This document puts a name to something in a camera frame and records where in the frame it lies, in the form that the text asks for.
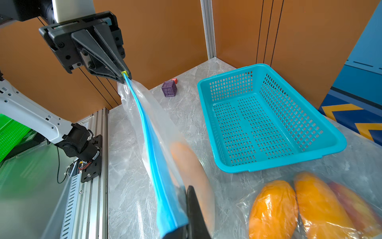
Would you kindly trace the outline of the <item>smooth orange basket mango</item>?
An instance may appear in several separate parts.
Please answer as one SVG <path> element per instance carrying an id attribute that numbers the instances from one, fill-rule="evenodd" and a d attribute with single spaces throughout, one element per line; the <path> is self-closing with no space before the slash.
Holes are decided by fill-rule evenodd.
<path id="1" fill-rule="evenodd" d="M 203 166 L 194 151 L 184 142 L 173 142 L 170 151 L 185 187 L 193 186 L 195 189 L 207 229 L 213 235 L 215 195 Z"/>

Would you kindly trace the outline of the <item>clear blue-zip bag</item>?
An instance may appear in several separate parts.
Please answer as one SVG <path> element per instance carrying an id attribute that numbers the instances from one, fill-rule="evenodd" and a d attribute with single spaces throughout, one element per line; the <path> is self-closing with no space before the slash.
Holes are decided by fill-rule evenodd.
<path id="1" fill-rule="evenodd" d="M 288 182 L 296 194 L 298 219 L 291 239 L 362 239 L 361 233 L 356 230 L 344 207 L 328 185 L 334 181 L 307 171 L 277 180 Z M 247 238 L 249 238 L 249 215 L 253 203 L 263 187 L 270 182 L 257 186 L 253 192 L 237 203 Z M 382 210 L 369 205 L 382 218 Z"/>

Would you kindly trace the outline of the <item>red mango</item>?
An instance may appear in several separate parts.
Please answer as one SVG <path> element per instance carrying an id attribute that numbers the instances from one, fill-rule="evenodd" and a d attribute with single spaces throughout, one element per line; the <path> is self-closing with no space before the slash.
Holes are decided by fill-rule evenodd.
<path id="1" fill-rule="evenodd" d="M 377 212 L 357 193 L 351 189 L 331 182 L 328 184 L 344 207 L 362 239 L 382 238 L 382 219 Z"/>

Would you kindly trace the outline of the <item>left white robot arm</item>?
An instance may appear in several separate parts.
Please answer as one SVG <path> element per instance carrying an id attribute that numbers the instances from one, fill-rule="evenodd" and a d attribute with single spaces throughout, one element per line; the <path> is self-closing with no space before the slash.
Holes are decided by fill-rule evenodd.
<path id="1" fill-rule="evenodd" d="M 94 75 L 124 84 L 131 73 L 116 16 L 110 12 L 89 15 L 39 29 L 40 34 L 68 73 L 85 66 Z M 1 79 L 1 114 L 37 131 L 64 150 L 68 157 L 93 162 L 101 146 L 91 132 L 78 123 L 51 113 Z"/>

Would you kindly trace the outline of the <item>teal plastic basket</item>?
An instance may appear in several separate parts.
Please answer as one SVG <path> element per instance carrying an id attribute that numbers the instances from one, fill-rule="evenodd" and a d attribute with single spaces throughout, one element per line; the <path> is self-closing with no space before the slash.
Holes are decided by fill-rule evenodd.
<path id="1" fill-rule="evenodd" d="M 201 80 L 198 92 L 216 165 L 255 172 L 343 151 L 345 136 L 266 64 Z"/>

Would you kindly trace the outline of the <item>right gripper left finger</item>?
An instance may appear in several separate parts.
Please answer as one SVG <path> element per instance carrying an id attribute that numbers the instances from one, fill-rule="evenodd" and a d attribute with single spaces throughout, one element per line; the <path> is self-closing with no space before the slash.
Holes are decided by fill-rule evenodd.
<path id="1" fill-rule="evenodd" d="M 182 226 L 176 230 L 167 233 L 163 239 L 186 239 L 188 234 L 188 226 Z"/>

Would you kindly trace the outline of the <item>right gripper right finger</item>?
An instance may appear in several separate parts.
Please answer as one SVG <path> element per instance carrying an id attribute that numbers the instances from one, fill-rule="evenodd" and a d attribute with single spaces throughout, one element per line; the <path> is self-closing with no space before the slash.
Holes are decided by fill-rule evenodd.
<path id="1" fill-rule="evenodd" d="M 199 201 L 193 186 L 189 186 L 186 194 L 187 214 L 189 224 L 187 225 L 187 239 L 211 239 Z"/>

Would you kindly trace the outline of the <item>purple block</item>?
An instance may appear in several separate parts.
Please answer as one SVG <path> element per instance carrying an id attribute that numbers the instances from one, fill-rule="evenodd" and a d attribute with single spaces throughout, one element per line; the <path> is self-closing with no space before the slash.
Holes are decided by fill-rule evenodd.
<path id="1" fill-rule="evenodd" d="M 164 82 L 161 89 L 165 97 L 176 96 L 177 86 L 172 80 Z"/>

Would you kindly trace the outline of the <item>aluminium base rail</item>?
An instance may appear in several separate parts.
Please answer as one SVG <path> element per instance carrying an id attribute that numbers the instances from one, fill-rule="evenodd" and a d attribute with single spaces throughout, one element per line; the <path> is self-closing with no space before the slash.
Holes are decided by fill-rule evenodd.
<path id="1" fill-rule="evenodd" d="M 108 238 L 108 109 L 104 108 L 80 124 L 90 129 L 99 147 L 98 157 L 70 180 L 69 196 L 59 238 Z"/>

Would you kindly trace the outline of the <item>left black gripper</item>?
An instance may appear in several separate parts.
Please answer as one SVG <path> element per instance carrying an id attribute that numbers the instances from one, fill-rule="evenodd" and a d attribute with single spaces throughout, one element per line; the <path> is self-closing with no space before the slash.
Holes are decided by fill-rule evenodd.
<path id="1" fill-rule="evenodd" d="M 68 73 L 84 66 L 92 75 L 122 84 L 131 79 L 121 30 L 109 11 L 51 24 L 39 33 Z"/>

